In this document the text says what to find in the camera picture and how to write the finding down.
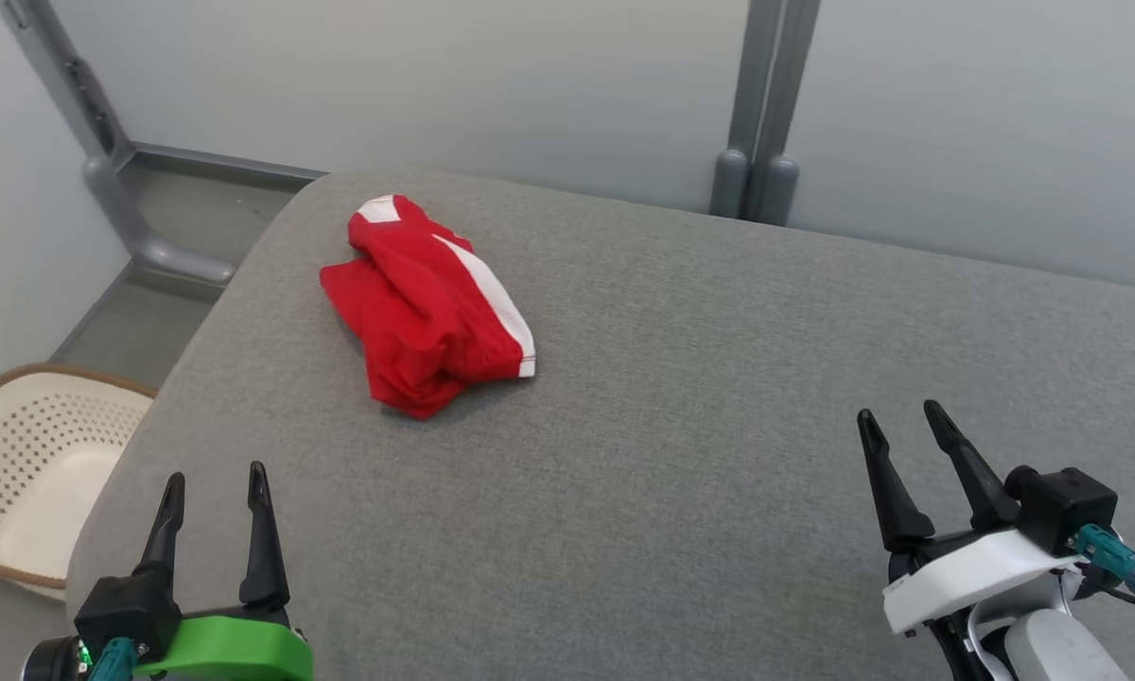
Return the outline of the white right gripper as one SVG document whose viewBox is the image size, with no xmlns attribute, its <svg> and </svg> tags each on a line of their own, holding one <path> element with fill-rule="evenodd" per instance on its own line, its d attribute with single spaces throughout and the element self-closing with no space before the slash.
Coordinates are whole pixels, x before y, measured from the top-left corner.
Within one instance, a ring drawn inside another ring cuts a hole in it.
<svg viewBox="0 0 1135 681">
<path fill-rule="evenodd" d="M 1018 501 L 1004 491 L 1004 484 L 980 456 L 969 437 L 936 400 L 923 402 L 923 412 L 969 502 L 972 528 L 987 532 L 1014 526 L 1019 513 Z M 917 508 L 889 461 L 886 436 L 871 409 L 859 410 L 857 426 L 883 546 L 892 553 L 913 550 L 934 535 L 934 523 Z M 1081 560 L 1078 553 L 1056 556 L 1016 529 L 989 533 L 886 586 L 883 590 L 886 623 L 893 634 L 903 634 Z"/>
</svg>

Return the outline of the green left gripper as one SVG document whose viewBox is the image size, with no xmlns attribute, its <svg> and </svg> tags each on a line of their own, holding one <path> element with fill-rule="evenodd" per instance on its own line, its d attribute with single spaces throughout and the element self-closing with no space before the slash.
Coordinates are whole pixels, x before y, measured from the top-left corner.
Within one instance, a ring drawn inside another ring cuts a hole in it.
<svg viewBox="0 0 1135 681">
<path fill-rule="evenodd" d="M 135 633 L 135 672 L 162 680 L 312 680 L 314 654 L 301 630 L 291 625 L 291 600 L 268 471 L 249 466 L 247 507 L 252 514 L 246 574 L 239 581 L 239 607 L 204 609 Z M 185 476 L 169 476 L 138 561 L 138 574 L 175 568 L 177 533 L 185 520 Z"/>
</svg>

